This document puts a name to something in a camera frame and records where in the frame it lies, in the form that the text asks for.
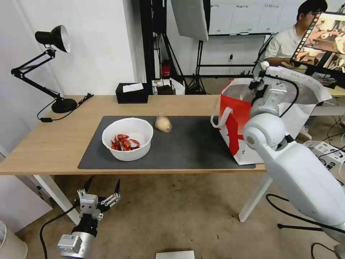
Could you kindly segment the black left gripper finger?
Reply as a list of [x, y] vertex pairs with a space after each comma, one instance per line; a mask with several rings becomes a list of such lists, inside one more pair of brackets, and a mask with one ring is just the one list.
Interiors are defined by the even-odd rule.
[[91, 186], [91, 183], [93, 181], [94, 176], [91, 176], [83, 185], [82, 189], [77, 190], [77, 201], [91, 201], [93, 199], [93, 196], [88, 194], [89, 188]]
[[112, 206], [114, 206], [118, 201], [121, 199], [120, 195], [120, 182], [121, 179], [118, 179], [116, 186], [115, 186], [115, 191], [113, 194], [111, 194], [109, 197], [101, 201], [100, 203], [100, 209], [110, 209]]

